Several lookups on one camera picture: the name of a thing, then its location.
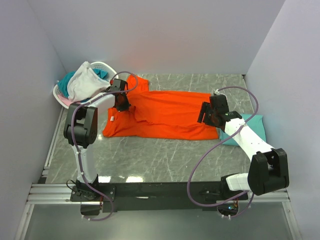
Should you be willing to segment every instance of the gray marble surface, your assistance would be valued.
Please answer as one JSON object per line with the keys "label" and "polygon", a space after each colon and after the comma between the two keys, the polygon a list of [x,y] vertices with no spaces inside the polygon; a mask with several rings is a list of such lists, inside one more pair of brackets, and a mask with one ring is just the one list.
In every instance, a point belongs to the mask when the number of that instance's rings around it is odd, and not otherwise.
{"label": "gray marble surface", "polygon": [[[149,89],[212,93],[225,86],[245,87],[240,74],[140,74],[150,81]],[[230,111],[252,114],[249,95],[240,89],[226,89]],[[63,137],[67,110],[57,133],[46,180],[62,184],[77,178],[74,153]],[[107,113],[98,118],[98,136],[93,144],[94,161],[100,182],[182,182],[187,181],[200,157],[219,140],[172,140],[141,137],[110,137],[102,135]],[[193,181],[219,181],[220,177],[248,172],[250,160],[238,146],[221,145],[200,164]]]}

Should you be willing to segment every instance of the teal cloth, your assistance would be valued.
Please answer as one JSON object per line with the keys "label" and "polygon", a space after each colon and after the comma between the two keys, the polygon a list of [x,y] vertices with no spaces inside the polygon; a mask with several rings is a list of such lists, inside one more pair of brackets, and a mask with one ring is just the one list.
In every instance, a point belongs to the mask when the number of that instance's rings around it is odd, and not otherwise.
{"label": "teal cloth", "polygon": [[[251,117],[251,114],[240,114],[244,120],[247,120]],[[262,115],[255,115],[250,121],[247,122],[247,125],[263,140],[266,141],[266,132],[264,128],[264,124],[262,122]],[[228,134],[223,132],[219,128],[219,139],[224,140],[229,137]],[[238,143],[233,139],[229,139],[228,141],[222,143],[224,145],[232,145],[232,146],[239,146]]]}
{"label": "teal cloth", "polygon": [[[94,73],[98,75],[99,78],[105,80],[108,76],[108,72],[107,71],[103,71],[101,69],[93,69]],[[60,90],[60,92],[63,94],[64,97],[68,98],[69,97],[69,93],[68,93],[68,83],[70,81],[70,79],[75,75],[75,71],[71,71],[69,73],[67,73],[64,78],[58,82],[58,88]]]}

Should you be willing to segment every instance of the orange shirt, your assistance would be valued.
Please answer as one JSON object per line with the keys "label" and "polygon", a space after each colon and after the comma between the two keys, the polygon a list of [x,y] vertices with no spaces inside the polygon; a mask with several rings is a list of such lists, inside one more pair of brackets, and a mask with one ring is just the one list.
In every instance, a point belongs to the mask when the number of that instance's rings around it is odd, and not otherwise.
{"label": "orange shirt", "polygon": [[[128,77],[128,88],[136,84]],[[149,91],[149,81],[138,77],[138,86],[127,94],[131,107],[118,112],[108,109],[105,137],[139,136],[143,138],[211,140],[217,139],[215,127],[198,123],[202,102],[209,93]]]}

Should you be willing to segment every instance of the laundry basket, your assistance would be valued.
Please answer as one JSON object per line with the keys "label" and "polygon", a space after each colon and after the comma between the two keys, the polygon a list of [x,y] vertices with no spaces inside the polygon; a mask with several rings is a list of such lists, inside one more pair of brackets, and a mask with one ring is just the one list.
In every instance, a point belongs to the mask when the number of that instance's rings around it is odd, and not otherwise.
{"label": "laundry basket", "polygon": [[[110,67],[109,65],[105,64],[104,62],[102,61],[95,61],[93,63],[91,63],[91,68],[92,69],[100,69],[100,70],[103,70],[105,72],[108,73],[107,75],[107,78],[105,79],[105,81],[109,82],[111,80],[111,78],[117,74],[117,72],[112,68]],[[66,109],[69,108],[69,106],[65,105],[58,97],[58,95],[62,95],[64,97],[64,95],[61,93],[61,91],[59,90],[59,87],[58,87],[58,84],[56,84],[53,88],[53,95],[54,95],[54,98]]]}

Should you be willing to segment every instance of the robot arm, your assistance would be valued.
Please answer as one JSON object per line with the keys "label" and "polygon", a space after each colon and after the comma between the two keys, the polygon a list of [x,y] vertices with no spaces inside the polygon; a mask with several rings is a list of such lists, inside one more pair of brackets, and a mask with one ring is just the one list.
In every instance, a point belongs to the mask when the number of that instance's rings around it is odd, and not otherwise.
{"label": "robot arm", "polygon": [[[74,123],[74,135],[79,147],[80,157],[82,159],[83,174],[88,180],[89,184],[96,183],[98,181],[98,174],[95,168],[93,143],[98,134],[98,114],[106,112],[109,108],[115,107],[119,112],[125,111],[130,107],[127,95],[123,93],[115,93],[105,95],[105,92],[118,92],[128,88],[128,83],[121,79],[114,79],[111,83],[111,87],[104,92],[97,94],[91,99],[92,103],[80,108],[76,115],[76,122]],[[68,139],[68,143],[71,145],[75,158],[78,158],[78,151],[74,146],[71,134],[71,122],[72,115],[75,109],[79,106],[77,103],[73,103],[69,106],[67,117],[65,120],[63,135]],[[77,122],[77,120],[84,120],[84,123]],[[84,184],[84,179],[80,171],[79,161],[77,164],[77,180]]]}
{"label": "robot arm", "polygon": [[243,126],[233,139],[249,157],[251,164],[248,173],[236,173],[224,178],[230,191],[252,191],[255,195],[262,195],[289,185],[286,152],[264,142],[246,125],[239,113],[229,111],[225,95],[215,94],[210,97],[210,103],[204,102],[198,122],[220,128],[229,136]]}

